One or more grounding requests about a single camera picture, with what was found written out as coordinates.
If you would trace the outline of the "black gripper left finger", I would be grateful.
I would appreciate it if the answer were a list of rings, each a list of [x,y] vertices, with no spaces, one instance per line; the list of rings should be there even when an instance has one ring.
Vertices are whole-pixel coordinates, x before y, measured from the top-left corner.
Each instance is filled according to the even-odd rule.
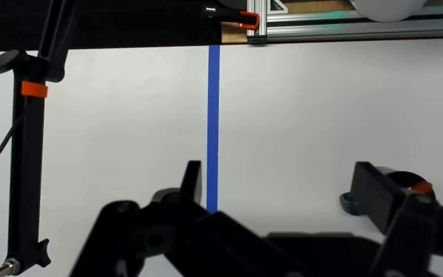
[[[141,208],[132,200],[104,205],[69,277],[138,277],[147,258],[163,255],[183,277],[207,277],[217,255],[200,221],[201,161],[189,160],[177,188],[157,191]]]

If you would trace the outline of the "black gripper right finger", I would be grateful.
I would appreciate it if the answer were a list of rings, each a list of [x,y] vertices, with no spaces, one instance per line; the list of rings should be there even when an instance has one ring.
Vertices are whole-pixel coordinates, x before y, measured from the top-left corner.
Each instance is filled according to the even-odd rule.
[[[357,161],[357,168],[378,166]],[[443,205],[437,195],[407,194],[392,218],[370,221],[384,235],[370,277],[429,277],[430,257],[443,257]]]

